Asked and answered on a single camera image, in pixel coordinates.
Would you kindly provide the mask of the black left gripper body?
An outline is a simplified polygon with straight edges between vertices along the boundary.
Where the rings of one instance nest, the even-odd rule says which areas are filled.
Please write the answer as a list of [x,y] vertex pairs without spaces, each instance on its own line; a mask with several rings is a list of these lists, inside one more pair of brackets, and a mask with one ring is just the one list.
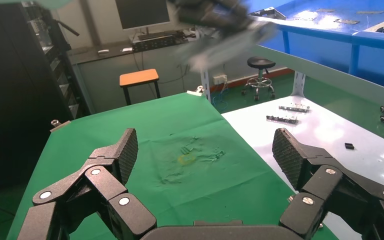
[[170,0],[178,21],[238,33],[252,23],[248,8],[240,0]]

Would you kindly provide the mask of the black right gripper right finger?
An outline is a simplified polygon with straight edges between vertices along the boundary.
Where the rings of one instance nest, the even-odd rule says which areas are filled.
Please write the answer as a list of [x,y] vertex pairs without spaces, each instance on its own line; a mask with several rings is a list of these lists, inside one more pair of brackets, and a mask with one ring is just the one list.
[[346,169],[325,149],[300,143],[287,129],[274,133],[272,153],[296,195],[279,220],[311,239],[328,213],[364,240],[384,240],[384,185]]

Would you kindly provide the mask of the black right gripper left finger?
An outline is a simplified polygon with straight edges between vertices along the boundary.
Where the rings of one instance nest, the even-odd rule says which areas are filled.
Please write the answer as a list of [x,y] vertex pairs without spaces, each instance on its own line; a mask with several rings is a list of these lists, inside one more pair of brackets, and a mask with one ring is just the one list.
[[126,188],[138,155],[137,132],[95,149],[81,168],[32,198],[20,240],[68,240],[85,218],[97,214],[118,240],[139,240],[154,229],[154,215]]

